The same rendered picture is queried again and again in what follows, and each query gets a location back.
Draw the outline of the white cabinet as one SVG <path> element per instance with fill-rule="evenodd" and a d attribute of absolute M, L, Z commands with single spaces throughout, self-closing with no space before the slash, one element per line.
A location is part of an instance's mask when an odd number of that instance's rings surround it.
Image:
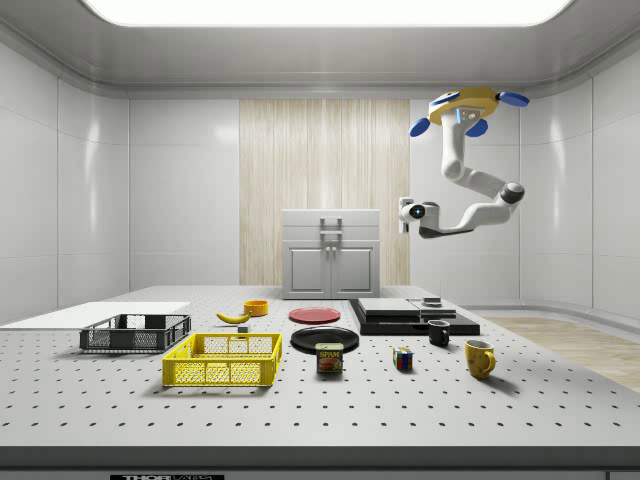
<path fill-rule="evenodd" d="M 378 209 L 284 209 L 283 297 L 377 297 L 379 215 Z"/>

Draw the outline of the black mug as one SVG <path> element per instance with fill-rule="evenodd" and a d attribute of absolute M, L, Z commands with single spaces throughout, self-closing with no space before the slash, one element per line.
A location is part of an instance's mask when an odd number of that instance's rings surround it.
<path fill-rule="evenodd" d="M 450 323 L 445 320 L 429 320 L 427 324 L 430 343 L 446 347 L 450 341 Z"/>

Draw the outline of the red plate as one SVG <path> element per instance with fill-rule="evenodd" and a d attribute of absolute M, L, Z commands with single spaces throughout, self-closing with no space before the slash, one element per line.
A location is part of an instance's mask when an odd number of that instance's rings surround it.
<path fill-rule="evenodd" d="M 338 310 L 328 307 L 304 307 L 289 312 L 289 319 L 301 324 L 328 324 L 340 318 Z"/>

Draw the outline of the black plate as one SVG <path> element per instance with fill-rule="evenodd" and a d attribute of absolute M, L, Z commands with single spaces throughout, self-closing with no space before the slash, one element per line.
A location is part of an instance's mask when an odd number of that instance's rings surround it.
<path fill-rule="evenodd" d="M 291 344 L 300 351 L 315 352 L 317 343 L 341 343 L 345 352 L 359 345 L 359 336 L 341 327 L 317 326 L 295 331 L 291 335 Z"/>

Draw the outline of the flat-sided can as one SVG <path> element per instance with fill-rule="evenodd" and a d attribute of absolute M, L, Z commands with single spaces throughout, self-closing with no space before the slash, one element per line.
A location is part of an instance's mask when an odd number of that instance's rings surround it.
<path fill-rule="evenodd" d="M 338 373 L 344 369 L 342 343 L 316 343 L 318 373 Z"/>

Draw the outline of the yellow mug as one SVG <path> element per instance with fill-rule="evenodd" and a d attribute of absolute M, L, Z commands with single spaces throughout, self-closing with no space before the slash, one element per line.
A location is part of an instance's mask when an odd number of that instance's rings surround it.
<path fill-rule="evenodd" d="M 482 340 L 467 340 L 464 345 L 469 373 L 478 379 L 486 379 L 496 366 L 494 346 Z"/>

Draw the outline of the yellow basket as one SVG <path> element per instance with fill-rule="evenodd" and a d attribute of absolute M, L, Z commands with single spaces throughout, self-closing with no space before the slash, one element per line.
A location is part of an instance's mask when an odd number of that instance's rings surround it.
<path fill-rule="evenodd" d="M 162 358 L 165 386 L 270 386 L 280 333 L 194 333 Z"/>

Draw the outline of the white board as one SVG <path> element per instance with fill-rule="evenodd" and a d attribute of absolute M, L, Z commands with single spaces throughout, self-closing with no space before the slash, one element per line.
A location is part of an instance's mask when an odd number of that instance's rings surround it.
<path fill-rule="evenodd" d="M 82 329 L 118 314 L 169 314 L 189 302 L 88 302 L 0 326 L 0 329 Z"/>

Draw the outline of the dark grey basket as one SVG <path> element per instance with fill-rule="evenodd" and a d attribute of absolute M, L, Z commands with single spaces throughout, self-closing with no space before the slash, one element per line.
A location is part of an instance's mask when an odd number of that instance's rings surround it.
<path fill-rule="evenodd" d="M 80 348 L 111 353 L 163 352 L 190 330 L 189 315 L 119 314 L 83 328 Z"/>

